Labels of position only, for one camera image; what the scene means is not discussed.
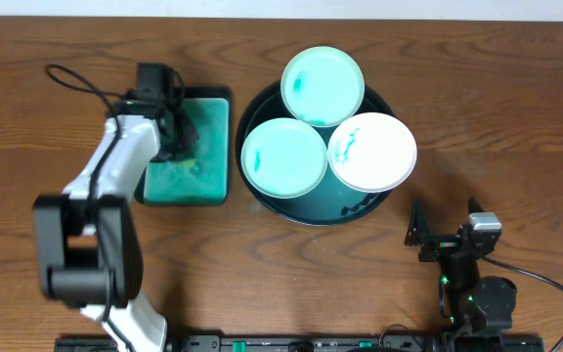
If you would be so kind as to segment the green scouring sponge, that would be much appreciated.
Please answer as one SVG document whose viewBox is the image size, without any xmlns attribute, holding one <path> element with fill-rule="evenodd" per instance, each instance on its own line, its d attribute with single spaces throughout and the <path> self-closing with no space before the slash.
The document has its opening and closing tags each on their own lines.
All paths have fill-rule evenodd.
<svg viewBox="0 0 563 352">
<path fill-rule="evenodd" d="M 160 148 L 152 162 L 194 160 L 194 149 L 199 140 L 199 134 L 187 112 L 184 109 L 167 111 L 157 122 L 160 132 Z"/>
</svg>

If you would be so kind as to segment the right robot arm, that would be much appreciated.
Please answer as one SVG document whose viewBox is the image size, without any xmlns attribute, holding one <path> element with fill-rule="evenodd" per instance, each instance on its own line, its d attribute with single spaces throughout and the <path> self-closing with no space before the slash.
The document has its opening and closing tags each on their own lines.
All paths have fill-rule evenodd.
<svg viewBox="0 0 563 352">
<path fill-rule="evenodd" d="M 502 225 L 493 212 L 468 200 L 467 221 L 455 233 L 438 235 L 416 200 L 405 237 L 419 249 L 420 262 L 440 266 L 439 306 L 451 325 L 425 345 L 429 351 L 503 351 L 501 332 L 512 327 L 517 288 L 503 277 L 482 277 L 478 261 L 495 250 Z"/>
</svg>

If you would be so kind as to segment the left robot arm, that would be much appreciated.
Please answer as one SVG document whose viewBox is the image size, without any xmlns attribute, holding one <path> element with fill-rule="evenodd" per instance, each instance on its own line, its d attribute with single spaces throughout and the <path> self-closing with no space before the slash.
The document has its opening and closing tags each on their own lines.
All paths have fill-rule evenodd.
<svg viewBox="0 0 563 352">
<path fill-rule="evenodd" d="M 98 323 L 120 351 L 163 351 L 168 323 L 141 292 L 143 259 L 130 201 L 177 135 L 172 90 L 128 92 L 109 107 L 100 144 L 59 195 L 32 206 L 44 296 Z"/>
</svg>

